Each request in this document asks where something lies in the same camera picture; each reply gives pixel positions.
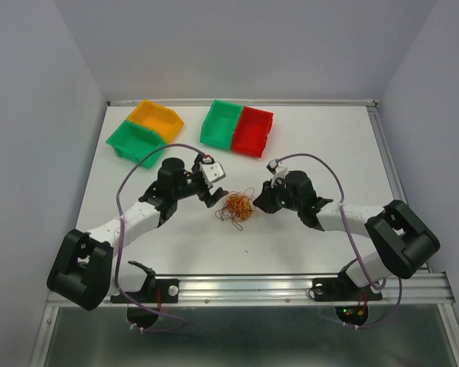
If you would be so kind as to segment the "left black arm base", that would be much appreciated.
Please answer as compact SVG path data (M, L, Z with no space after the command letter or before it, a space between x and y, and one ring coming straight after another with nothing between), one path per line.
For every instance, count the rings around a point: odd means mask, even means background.
M112 295L111 304L127 306L126 319L132 329L140 332L156 332L157 322L166 321L164 306L178 302L179 280L176 278L148 280L138 291L126 291L128 298L122 294Z

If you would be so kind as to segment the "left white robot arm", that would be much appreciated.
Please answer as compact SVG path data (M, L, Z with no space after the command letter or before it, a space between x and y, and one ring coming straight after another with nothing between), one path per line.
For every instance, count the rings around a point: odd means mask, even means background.
M206 207L226 195L211 191L226 176L221 163L197 155L190 170L180 158L166 158L156 180L135 204L115 219L86 232L70 230L63 238L47 277L47 288L85 310L93 310L106 296L118 293L115 277L120 252L145 233L165 224L180 200L197 196Z

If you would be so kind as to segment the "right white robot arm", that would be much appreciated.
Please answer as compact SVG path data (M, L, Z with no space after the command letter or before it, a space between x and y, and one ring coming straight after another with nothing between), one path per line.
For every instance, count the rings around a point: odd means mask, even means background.
M318 302L357 300L368 294L381 299L372 283L391 276L409 279L441 247L436 235L401 200L385 206L347 206L318 196L307 174L275 174L253 202L267 214L289 209L301 222L322 232L345 232L370 239L374 252L346 264L334 278L315 278L312 299Z

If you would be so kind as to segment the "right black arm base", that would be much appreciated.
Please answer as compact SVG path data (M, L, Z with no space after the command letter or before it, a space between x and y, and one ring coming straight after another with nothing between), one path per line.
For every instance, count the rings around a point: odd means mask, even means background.
M383 299L381 292L375 293L370 286L357 287L345 276L315 278L308 296L317 302L345 302L336 306L338 319L346 325L363 326L369 317L369 302Z

